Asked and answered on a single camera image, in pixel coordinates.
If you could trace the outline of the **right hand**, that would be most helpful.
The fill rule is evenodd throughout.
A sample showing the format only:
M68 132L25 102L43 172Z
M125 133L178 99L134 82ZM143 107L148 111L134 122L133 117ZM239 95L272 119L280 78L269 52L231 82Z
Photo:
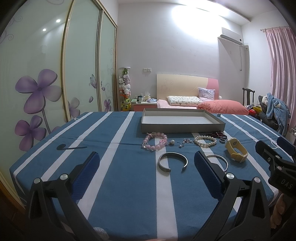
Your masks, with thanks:
M270 217L270 226L272 229L276 229L281 224L282 215L286 208L284 197L285 195L282 193L274 206L273 213Z

